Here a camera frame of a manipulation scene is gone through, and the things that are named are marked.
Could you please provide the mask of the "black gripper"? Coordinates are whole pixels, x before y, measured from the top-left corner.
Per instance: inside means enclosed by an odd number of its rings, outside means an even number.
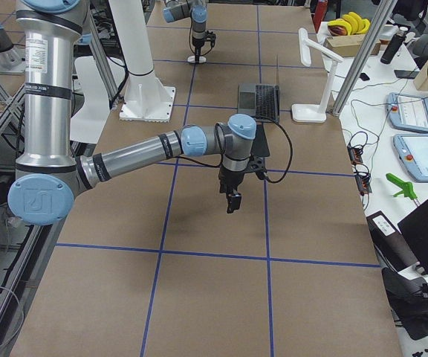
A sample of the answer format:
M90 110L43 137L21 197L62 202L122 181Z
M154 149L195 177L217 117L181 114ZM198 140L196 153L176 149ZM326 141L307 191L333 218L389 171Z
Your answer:
M210 44L210 47L215 46L216 34L213 31L205 30L202 32L195 31L191 35L192 44L195 46L195 61L200 62L202 55L201 49L206 42Z
M227 199L227 213L233 213L241 206L241 194L239 185L244 180L245 174L255 173L259 180L265 179L265 159L259 156L250 156L247 166L241 171L228 170L221 165L219 170L219 193L224 193Z

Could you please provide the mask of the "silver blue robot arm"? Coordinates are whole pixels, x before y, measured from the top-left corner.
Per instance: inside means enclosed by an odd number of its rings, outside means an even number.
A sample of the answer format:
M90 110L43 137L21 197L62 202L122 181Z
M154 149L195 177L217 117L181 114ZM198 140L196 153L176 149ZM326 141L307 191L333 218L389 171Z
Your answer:
M166 22L176 22L190 19L189 35L191 43L189 48L192 56L187 59L191 64L206 62L206 55L215 47L216 34L207 30L207 4L208 1L165 1L163 17Z
M91 157L72 156L74 44L89 15L86 1L16 4L16 19L25 31L25 144L7 197L11 211L27 223L50 225L100 182L180 155L212 154L221 156L218 177L227 212L237 210L257 129L248 115L235 114L214 126L186 126Z

